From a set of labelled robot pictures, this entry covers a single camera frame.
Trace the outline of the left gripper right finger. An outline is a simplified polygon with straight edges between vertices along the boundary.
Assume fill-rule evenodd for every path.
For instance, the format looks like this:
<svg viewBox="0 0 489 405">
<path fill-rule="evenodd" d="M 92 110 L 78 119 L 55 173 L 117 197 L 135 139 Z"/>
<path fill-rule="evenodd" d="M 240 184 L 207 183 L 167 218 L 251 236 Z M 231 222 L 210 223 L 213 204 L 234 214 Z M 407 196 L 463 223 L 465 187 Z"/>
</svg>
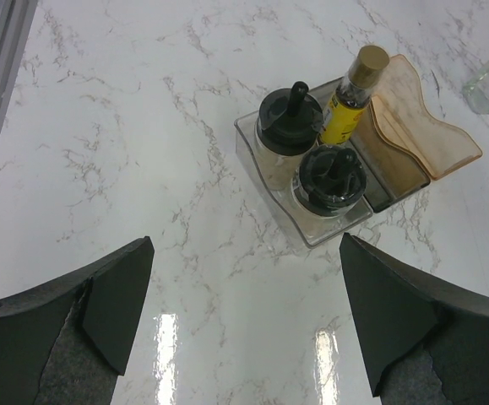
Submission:
<svg viewBox="0 0 489 405">
<path fill-rule="evenodd" d="M 344 234 L 345 288 L 383 404 L 489 404 L 489 297 Z"/>
</svg>

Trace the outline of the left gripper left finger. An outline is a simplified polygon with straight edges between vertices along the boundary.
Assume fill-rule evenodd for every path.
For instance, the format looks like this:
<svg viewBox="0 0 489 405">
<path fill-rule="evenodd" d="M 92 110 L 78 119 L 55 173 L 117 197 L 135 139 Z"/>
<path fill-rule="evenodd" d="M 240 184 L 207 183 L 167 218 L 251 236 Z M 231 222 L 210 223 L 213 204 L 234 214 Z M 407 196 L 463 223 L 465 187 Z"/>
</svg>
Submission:
<svg viewBox="0 0 489 405">
<path fill-rule="evenodd" d="M 155 249 L 148 236 L 0 299 L 0 404 L 108 404 L 128 366 Z"/>
</svg>

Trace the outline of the black cap shaker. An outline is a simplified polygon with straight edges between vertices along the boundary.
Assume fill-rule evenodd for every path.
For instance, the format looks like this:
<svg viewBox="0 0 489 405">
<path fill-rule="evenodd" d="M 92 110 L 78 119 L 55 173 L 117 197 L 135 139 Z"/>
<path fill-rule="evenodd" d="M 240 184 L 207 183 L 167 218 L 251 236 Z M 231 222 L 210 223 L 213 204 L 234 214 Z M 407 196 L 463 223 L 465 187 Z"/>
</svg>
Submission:
<svg viewBox="0 0 489 405">
<path fill-rule="evenodd" d="M 362 216 L 367 174 L 351 148 L 323 144 L 307 153 L 291 179 L 288 210 L 303 235 L 316 243 Z"/>
<path fill-rule="evenodd" d="M 258 168 L 268 189 L 280 191 L 291 182 L 303 156 L 316 145 L 322 125 L 323 110 L 302 81 L 263 99 L 256 120 L 255 147 Z"/>
</svg>

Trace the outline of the yellow label bottle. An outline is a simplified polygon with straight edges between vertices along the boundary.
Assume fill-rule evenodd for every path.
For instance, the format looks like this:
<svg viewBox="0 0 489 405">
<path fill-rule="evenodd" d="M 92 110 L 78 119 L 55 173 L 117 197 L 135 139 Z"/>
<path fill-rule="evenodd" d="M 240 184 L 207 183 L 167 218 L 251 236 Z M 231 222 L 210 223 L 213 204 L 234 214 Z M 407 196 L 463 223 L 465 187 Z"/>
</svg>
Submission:
<svg viewBox="0 0 489 405">
<path fill-rule="evenodd" d="M 350 138 L 389 62 L 388 53 L 380 46 L 366 45 L 358 51 L 323 109 L 320 143 L 342 144 Z"/>
</svg>

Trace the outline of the clear plastic bin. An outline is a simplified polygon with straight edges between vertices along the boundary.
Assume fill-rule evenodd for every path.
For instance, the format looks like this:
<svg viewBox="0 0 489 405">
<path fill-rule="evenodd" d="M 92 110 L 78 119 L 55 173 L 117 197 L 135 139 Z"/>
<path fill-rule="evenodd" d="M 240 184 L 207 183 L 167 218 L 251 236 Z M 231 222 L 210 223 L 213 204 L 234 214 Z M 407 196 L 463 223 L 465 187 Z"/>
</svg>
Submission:
<svg viewBox="0 0 489 405">
<path fill-rule="evenodd" d="M 318 144 L 336 82 L 302 81 L 269 93 L 236 119 L 236 155 L 296 249 L 312 249 L 372 216 L 368 177 L 352 147 Z"/>
</svg>

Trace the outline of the orange plastic bin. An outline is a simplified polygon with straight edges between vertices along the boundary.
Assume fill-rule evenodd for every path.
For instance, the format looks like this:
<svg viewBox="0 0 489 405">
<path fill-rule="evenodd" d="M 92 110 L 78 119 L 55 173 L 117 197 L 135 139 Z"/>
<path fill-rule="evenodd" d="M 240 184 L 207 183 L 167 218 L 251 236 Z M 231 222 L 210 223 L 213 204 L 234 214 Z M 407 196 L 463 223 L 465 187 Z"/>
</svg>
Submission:
<svg viewBox="0 0 489 405">
<path fill-rule="evenodd" d="M 483 155 L 469 133 L 430 114 L 420 76 L 401 54 L 390 58 L 372 96 L 371 109 L 380 137 L 415 159 L 434 181 Z"/>
</svg>

